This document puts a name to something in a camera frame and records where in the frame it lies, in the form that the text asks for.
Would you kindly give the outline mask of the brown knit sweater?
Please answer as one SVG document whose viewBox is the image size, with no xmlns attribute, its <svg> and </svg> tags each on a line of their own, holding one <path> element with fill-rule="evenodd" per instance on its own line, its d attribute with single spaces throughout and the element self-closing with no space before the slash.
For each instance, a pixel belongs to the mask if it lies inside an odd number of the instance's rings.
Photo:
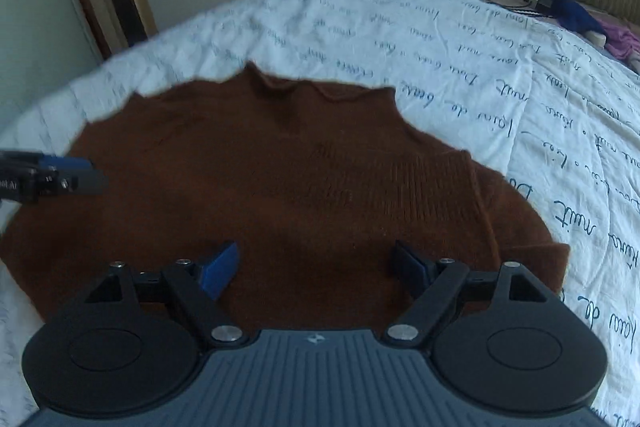
<svg viewBox="0 0 640 427">
<path fill-rule="evenodd" d="M 158 271 L 238 244 L 220 306 L 243 329 L 375 329 L 408 307 L 405 242 L 480 271 L 522 262 L 552 291 L 570 250 L 501 173 L 408 124 L 390 88 L 290 81 L 247 66 L 88 124 L 70 150 L 98 195 L 15 213 L 1 258 L 48 319 L 120 260 Z"/>
</svg>

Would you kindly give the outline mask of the white quilt with script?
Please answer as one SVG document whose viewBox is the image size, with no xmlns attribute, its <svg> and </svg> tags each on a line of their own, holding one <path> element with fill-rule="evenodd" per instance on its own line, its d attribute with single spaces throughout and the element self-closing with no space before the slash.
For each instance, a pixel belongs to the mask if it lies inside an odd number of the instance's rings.
<svg viewBox="0 0 640 427">
<path fill-rule="evenodd" d="M 246 62 L 389 84 L 410 124 L 502 172 L 570 245 L 562 295 L 608 349 L 593 408 L 639 421 L 639 78 L 571 32 L 480 0 L 234 0 L 107 61 L 4 128 L 61 153 L 132 92 Z"/>
</svg>

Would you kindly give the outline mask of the dark blue garment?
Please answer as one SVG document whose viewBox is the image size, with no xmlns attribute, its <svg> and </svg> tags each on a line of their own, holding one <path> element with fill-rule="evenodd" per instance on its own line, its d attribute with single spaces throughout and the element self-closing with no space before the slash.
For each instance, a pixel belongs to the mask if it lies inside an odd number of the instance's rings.
<svg viewBox="0 0 640 427">
<path fill-rule="evenodd" d="M 574 0 L 551 0 L 549 14 L 562 27 L 578 34 L 592 31 L 604 35 L 605 30 L 587 10 Z"/>
</svg>

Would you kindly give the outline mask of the purple garment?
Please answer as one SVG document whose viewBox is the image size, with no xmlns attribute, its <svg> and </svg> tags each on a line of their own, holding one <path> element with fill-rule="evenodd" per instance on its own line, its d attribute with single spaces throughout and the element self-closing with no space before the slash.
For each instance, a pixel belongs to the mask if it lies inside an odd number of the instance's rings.
<svg viewBox="0 0 640 427">
<path fill-rule="evenodd" d="M 604 29 L 608 50 L 617 60 L 625 62 L 629 57 L 639 54 L 639 38 L 626 26 L 600 21 Z"/>
</svg>

